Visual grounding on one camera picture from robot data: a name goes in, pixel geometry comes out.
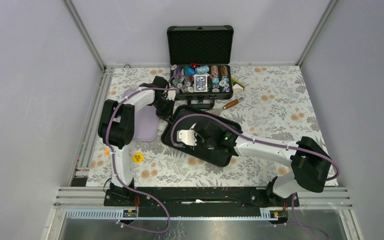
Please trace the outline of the black baking tray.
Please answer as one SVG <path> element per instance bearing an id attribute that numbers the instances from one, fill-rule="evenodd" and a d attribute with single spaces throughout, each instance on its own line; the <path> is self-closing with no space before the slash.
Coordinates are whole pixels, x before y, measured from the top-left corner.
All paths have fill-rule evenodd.
<path id="1" fill-rule="evenodd" d="M 182 105 L 174 112 L 172 124 L 169 123 L 164 129 L 160 138 L 161 142 L 170 148 L 179 150 L 215 166 L 226 167 L 230 163 L 232 156 L 238 155 L 234 149 L 232 149 L 232 151 L 208 149 L 201 143 L 198 135 L 196 136 L 196 146 L 188 146 L 178 142 L 178 131 L 193 129 L 199 121 L 217 122 L 227 129 L 234 129 L 239 133 L 242 132 L 242 127 L 237 122 L 187 105 Z"/>

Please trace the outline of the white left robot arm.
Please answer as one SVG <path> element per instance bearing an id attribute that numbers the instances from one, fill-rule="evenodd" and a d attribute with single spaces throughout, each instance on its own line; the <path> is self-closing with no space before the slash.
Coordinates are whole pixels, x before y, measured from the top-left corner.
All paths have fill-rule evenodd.
<path id="1" fill-rule="evenodd" d="M 144 107 L 153 107 L 153 117 L 172 118 L 176 90 L 169 89 L 166 79 L 156 76 L 152 83 L 143 83 L 120 101 L 108 99 L 104 102 L 98 136 L 107 145 L 111 157 L 111 180 L 109 189 L 124 206 L 135 200 L 134 177 L 131 170 L 129 146 L 135 136 L 137 113 Z"/>

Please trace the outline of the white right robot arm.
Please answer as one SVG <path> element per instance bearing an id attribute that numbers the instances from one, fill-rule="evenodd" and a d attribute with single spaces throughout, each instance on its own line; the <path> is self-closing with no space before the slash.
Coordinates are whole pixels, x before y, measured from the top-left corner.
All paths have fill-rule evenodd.
<path id="1" fill-rule="evenodd" d="M 194 143 L 200 143 L 210 152 L 255 157 L 289 167 L 290 172 L 274 177 L 266 186 L 267 201 L 273 206 L 281 205 L 296 192 L 323 192 L 333 165 L 327 153 L 306 136 L 299 141 L 258 138 L 207 120 L 195 123 L 191 130 Z"/>

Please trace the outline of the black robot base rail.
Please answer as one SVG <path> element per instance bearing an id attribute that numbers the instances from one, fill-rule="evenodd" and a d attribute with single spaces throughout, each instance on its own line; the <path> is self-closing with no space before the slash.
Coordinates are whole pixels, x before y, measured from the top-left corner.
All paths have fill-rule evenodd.
<path id="1" fill-rule="evenodd" d="M 266 192 L 264 187 L 137 187 L 134 191 L 123 187 L 106 190 L 104 206 L 156 206 L 158 203 L 147 195 L 156 197 L 164 205 L 169 203 L 234 203 L 249 207 L 291 207 L 300 205 L 297 196 L 281 198 Z"/>

